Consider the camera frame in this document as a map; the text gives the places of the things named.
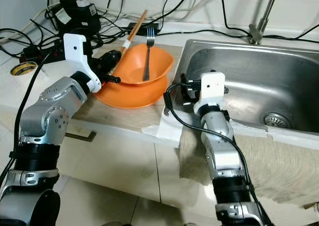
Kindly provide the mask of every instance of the dish towel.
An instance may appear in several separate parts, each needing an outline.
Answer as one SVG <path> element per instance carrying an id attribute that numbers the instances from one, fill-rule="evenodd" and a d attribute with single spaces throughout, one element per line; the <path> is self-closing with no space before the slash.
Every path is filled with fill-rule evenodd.
<path id="1" fill-rule="evenodd" d="M 236 135 L 258 196 L 305 206 L 319 202 L 319 150 Z M 184 127 L 179 145 L 180 177 L 211 183 L 200 132 Z"/>

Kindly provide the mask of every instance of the tile floor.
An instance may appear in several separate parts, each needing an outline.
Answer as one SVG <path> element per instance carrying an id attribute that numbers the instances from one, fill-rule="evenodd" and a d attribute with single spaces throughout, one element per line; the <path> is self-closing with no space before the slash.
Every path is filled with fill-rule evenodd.
<path id="1" fill-rule="evenodd" d="M 67 176 L 61 177 L 54 190 L 60 193 L 61 197 L 56 226 L 102 226 L 112 221 L 132 226 L 183 226 L 186 223 L 195 223 L 197 226 L 220 225 L 216 218 L 180 210 Z M 305 220 L 302 221 L 298 216 L 299 209 L 295 206 L 286 205 L 285 210 L 278 211 L 267 205 L 273 205 L 270 201 L 262 201 L 262 204 L 268 209 L 272 208 L 269 216 L 274 220 L 275 225 L 305 225 Z M 311 212 L 308 213 L 307 219 L 313 215 Z"/>

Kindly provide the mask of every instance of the metal fork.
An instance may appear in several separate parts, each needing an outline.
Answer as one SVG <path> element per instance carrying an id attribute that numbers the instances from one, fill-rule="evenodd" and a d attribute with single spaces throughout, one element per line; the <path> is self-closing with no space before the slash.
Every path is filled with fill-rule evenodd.
<path id="1" fill-rule="evenodd" d="M 143 75 L 143 81 L 148 81 L 150 79 L 150 51 L 151 47 L 153 47 L 155 42 L 155 34 L 154 34 L 154 28 L 148 28 L 147 31 L 147 41 L 146 45 L 148 47 L 147 57 L 146 57 L 146 65 Z"/>

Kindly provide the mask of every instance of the chopsticks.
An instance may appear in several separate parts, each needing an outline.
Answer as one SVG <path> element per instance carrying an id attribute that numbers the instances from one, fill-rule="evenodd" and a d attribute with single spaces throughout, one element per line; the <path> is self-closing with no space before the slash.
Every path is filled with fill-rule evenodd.
<path id="1" fill-rule="evenodd" d="M 121 53 L 122 55 L 125 54 L 126 50 L 129 48 L 131 42 L 133 41 L 135 35 L 137 34 L 137 32 L 139 31 L 145 17 L 146 14 L 148 13 L 148 11 L 145 9 L 144 13 L 142 14 L 142 16 L 140 17 L 139 21 L 135 24 L 134 28 L 132 29 L 130 35 L 128 36 L 128 38 L 125 40 L 125 42 L 123 43 L 122 47 L 121 47 Z"/>

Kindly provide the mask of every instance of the orange plate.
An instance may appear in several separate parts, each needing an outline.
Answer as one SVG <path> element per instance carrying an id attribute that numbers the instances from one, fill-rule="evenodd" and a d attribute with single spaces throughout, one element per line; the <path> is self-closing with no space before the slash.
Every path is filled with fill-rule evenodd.
<path id="1" fill-rule="evenodd" d="M 137 109 L 157 102 L 165 92 L 166 87 L 167 76 L 145 86 L 107 83 L 94 96 L 111 107 Z"/>
<path id="2" fill-rule="evenodd" d="M 171 69 L 174 58 L 161 48 L 153 46 L 150 51 L 150 80 L 143 82 L 146 64 L 146 44 L 129 48 L 117 65 L 113 75 L 126 84 L 149 84 L 162 78 Z"/>

